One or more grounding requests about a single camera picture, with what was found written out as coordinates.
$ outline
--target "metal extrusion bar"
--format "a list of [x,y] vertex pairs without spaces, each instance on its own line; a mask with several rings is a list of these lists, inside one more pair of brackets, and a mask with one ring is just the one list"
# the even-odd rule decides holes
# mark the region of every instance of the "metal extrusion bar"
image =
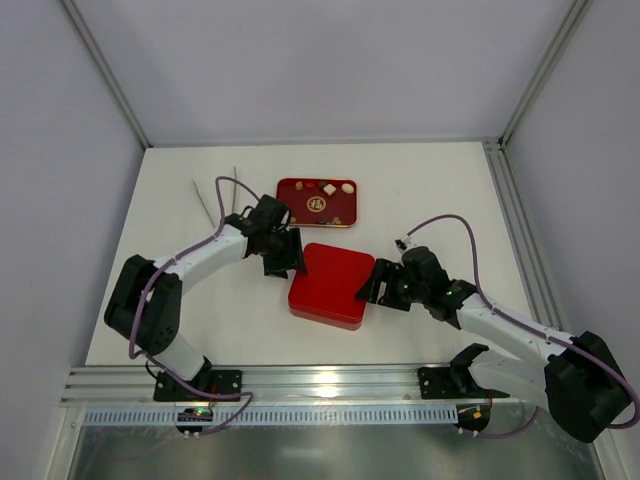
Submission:
[[551,42],[547,46],[546,51],[542,55],[542,58],[531,77],[531,80],[529,80],[524,93],[520,97],[515,111],[507,122],[507,126],[505,127],[501,137],[502,145],[509,145],[518,125],[535,101],[538,93],[549,78],[549,75],[551,75],[551,72],[558,63],[558,60],[569,44],[571,37],[578,28],[578,25],[580,25],[584,15],[587,13],[591,3],[592,0],[574,0],[571,7],[569,7],[560,27],[551,39]]
[[[424,404],[417,369],[425,365],[248,366],[243,391],[256,404],[278,405],[391,405]],[[142,367],[83,367],[71,371],[61,406],[142,405],[153,400],[155,381]],[[456,403],[477,403],[456,400]],[[451,400],[429,401],[431,405]],[[176,405],[194,405],[193,402]]]
[[534,239],[508,158],[497,141],[485,142],[484,150],[531,313],[539,323],[561,328],[562,316],[557,297]]
[[140,142],[140,146],[142,146],[143,149],[147,149],[151,147],[152,145],[149,142],[147,135],[145,134],[142,126],[140,125],[140,122],[136,118],[136,115],[133,112],[133,109],[131,108],[131,105],[129,104],[127,97],[122,92],[122,88],[120,87],[120,84],[116,80],[116,77],[113,74],[111,67],[107,63],[107,60],[104,54],[102,53],[102,51],[100,50],[100,47],[98,46],[98,42],[96,42],[96,39],[91,33],[91,30],[89,29],[89,26],[84,20],[84,17],[80,13],[80,10],[76,5],[75,1],[74,0],[57,0],[57,1],[58,1],[58,4],[60,5],[60,8],[64,12],[64,14],[67,16],[69,23],[71,24],[73,29],[76,31],[76,34],[78,35],[78,38],[82,42],[85,50],[89,54],[89,57],[93,61],[94,65],[96,66],[98,73],[104,80],[105,85],[107,86],[107,89],[111,92],[111,95],[113,96],[113,99],[115,100],[116,105],[118,105],[118,107],[120,108],[120,111],[122,112],[125,119],[129,123],[129,126],[131,127],[131,130],[133,131],[134,135],[138,138],[138,141]]

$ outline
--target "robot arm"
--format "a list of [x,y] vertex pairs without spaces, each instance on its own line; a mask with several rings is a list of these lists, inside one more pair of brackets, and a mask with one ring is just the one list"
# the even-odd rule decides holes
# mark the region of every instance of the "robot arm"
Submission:
[[140,292],[162,265],[176,259],[146,298],[135,343],[194,387],[209,391],[210,362],[178,333],[182,296],[213,272],[249,255],[262,256],[267,276],[287,278],[289,269],[304,271],[300,230],[287,229],[287,215],[285,204],[264,195],[255,208],[226,217],[212,241],[157,259],[129,258],[107,305],[105,323],[130,339]]
[[[516,357],[483,345],[463,351],[451,363],[452,383],[462,394],[478,387],[513,394],[547,410],[583,442],[595,440],[631,403],[620,383],[575,352],[586,352],[622,376],[600,337],[591,332],[575,337],[487,302],[475,285],[449,279],[427,247],[409,237],[396,245],[402,261],[378,259],[357,298],[404,311],[421,303],[435,319],[480,335]],[[379,297],[382,283],[386,288]]]

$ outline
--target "purple cable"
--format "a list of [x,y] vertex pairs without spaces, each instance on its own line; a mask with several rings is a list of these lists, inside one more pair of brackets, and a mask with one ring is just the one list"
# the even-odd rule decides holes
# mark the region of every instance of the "purple cable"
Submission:
[[242,398],[242,397],[247,397],[247,401],[244,402],[244,405],[242,405],[238,410],[236,410],[233,413],[233,415],[231,415],[229,418],[227,418],[221,424],[216,425],[215,427],[209,428],[209,429],[201,432],[200,433],[201,437],[204,436],[204,435],[211,435],[212,433],[219,432],[220,430],[223,430],[224,428],[226,428],[227,425],[229,425],[236,418],[238,418],[242,414],[242,412],[244,412],[246,410],[246,408],[249,406],[249,404],[253,401],[253,392],[241,392],[241,393],[234,393],[234,394],[231,394],[231,395],[219,395],[219,394],[215,394],[215,393],[203,392],[201,390],[198,390],[197,388],[193,388],[184,379],[180,378],[178,375],[176,375],[174,372],[169,370],[166,366],[164,366],[158,360],[153,358],[151,355],[147,355],[147,359],[149,359],[149,361],[151,363],[153,363],[155,366],[164,369],[164,371],[171,378],[173,378],[176,382],[178,382],[178,384],[182,388],[184,388],[185,390],[193,393],[194,395],[198,395],[199,397],[209,398],[211,400],[240,400],[240,398]]
[[[164,271],[167,270],[167,268],[169,268],[171,265],[174,265],[177,260],[180,260],[181,258],[184,258],[186,255],[189,255],[190,253],[195,252],[199,248],[202,248],[205,245],[208,245],[209,243],[213,242],[218,237],[218,235],[220,235],[220,232],[222,232],[222,229],[224,228],[224,219],[226,215],[224,210],[224,203],[222,201],[222,193],[220,192],[221,180],[226,180],[229,182],[233,182],[234,184],[240,185],[247,192],[249,192],[256,200],[258,201],[260,200],[260,197],[258,197],[258,195],[251,188],[249,188],[247,185],[245,185],[241,181],[232,177],[227,177],[227,176],[220,176],[216,178],[215,186],[216,186],[216,195],[218,197],[218,205],[220,206],[220,222],[219,222],[220,224],[218,225],[218,228],[213,233],[213,235],[205,238],[204,240],[194,245],[191,245],[188,248],[185,248],[184,250],[176,254],[174,258],[169,259],[167,262],[165,262],[153,273],[151,278],[149,278],[149,281],[144,286],[140,294],[140,300],[138,301],[138,306],[136,307],[136,313],[133,319],[133,325],[131,326],[131,335],[129,336],[129,357],[131,359],[137,358],[141,354],[145,353],[143,350],[138,350],[137,352],[135,351],[136,337],[138,335],[138,329],[140,328],[140,320],[142,318],[142,312],[144,310],[144,305],[146,303],[147,296],[149,295],[149,292],[151,292],[151,290],[153,289],[153,286],[155,285],[155,282],[158,279],[158,277],[160,277],[160,275],[162,275],[162,273],[164,273]],[[209,398],[212,400],[240,400],[242,397],[248,397],[247,401],[244,403],[244,405],[242,405],[242,407],[238,409],[238,411],[236,411],[233,415],[231,415],[227,420],[222,422],[220,425],[216,425],[215,427],[212,427],[202,432],[201,436],[216,433],[224,429],[227,425],[229,425],[236,418],[238,418],[238,416],[249,406],[249,404],[253,400],[252,392],[241,392],[241,393],[232,394],[232,395],[217,395],[213,393],[202,392],[196,388],[193,388],[185,380],[180,378],[177,374],[175,374],[172,370],[170,370],[165,365],[157,361],[155,358],[151,357],[150,355],[147,355],[146,353],[145,353],[145,356],[151,363],[153,363],[157,367],[162,368],[170,377],[172,377],[176,382],[178,382],[178,384],[180,384],[184,389],[188,390],[194,395],[198,395],[199,397]]]
[[[478,290],[478,295],[480,296],[480,298],[482,299],[484,304],[487,307],[489,307],[493,312],[497,313],[499,316],[501,316],[506,321],[508,321],[509,323],[511,323],[511,324],[513,324],[513,325],[515,325],[517,327],[520,327],[521,329],[531,333],[532,335],[535,335],[536,337],[544,338],[548,342],[555,343],[556,345],[559,345],[559,346],[564,347],[564,348],[566,348],[568,350],[571,350],[572,352],[576,353],[577,355],[580,355],[581,357],[586,358],[587,360],[589,360],[590,362],[594,363],[599,368],[601,368],[607,375],[612,377],[616,382],[618,382],[626,390],[627,394],[631,397],[631,400],[633,401],[633,404],[635,406],[635,412],[633,414],[633,417],[630,420],[628,420],[628,421],[626,421],[624,423],[620,423],[620,424],[611,424],[611,425],[609,425],[609,428],[616,429],[616,430],[622,430],[622,429],[631,428],[631,427],[635,426],[638,422],[640,422],[640,397],[638,396],[638,393],[633,389],[631,384],[622,375],[620,375],[618,372],[616,372],[609,365],[604,363],[599,358],[594,357],[590,353],[585,352],[584,350],[576,347],[575,345],[567,343],[564,340],[560,340],[559,338],[545,336],[544,333],[536,330],[533,327],[530,327],[526,323],[522,323],[517,318],[514,318],[511,315],[509,315],[508,313],[503,312],[499,308],[496,308],[494,306],[494,304],[491,303],[491,300],[489,300],[489,298],[485,295],[484,291],[482,290],[482,287],[480,286],[480,272],[479,272],[479,266],[478,266],[478,247],[476,245],[476,237],[475,237],[475,235],[473,233],[473,229],[471,228],[471,225],[469,225],[469,222],[467,222],[463,217],[461,217],[460,215],[452,214],[452,213],[447,213],[447,214],[444,214],[444,215],[438,215],[437,217],[433,217],[433,218],[430,218],[429,220],[426,220],[426,221],[422,222],[421,224],[419,224],[418,226],[416,226],[415,228],[410,230],[409,233],[407,233],[407,235],[411,236],[415,232],[420,230],[422,227],[426,227],[430,223],[437,222],[438,220],[444,220],[446,218],[451,218],[451,219],[454,219],[454,220],[458,220],[467,229],[467,233],[469,234],[469,240],[471,241],[471,256],[472,256],[472,261],[473,261],[473,278],[474,278],[474,281],[475,281],[475,284],[476,284],[476,288]],[[522,431],[525,430],[525,427],[528,428],[529,426],[531,426],[530,423],[532,424],[533,422],[527,422],[527,424],[525,424],[524,427],[516,430],[516,432],[521,433]]]

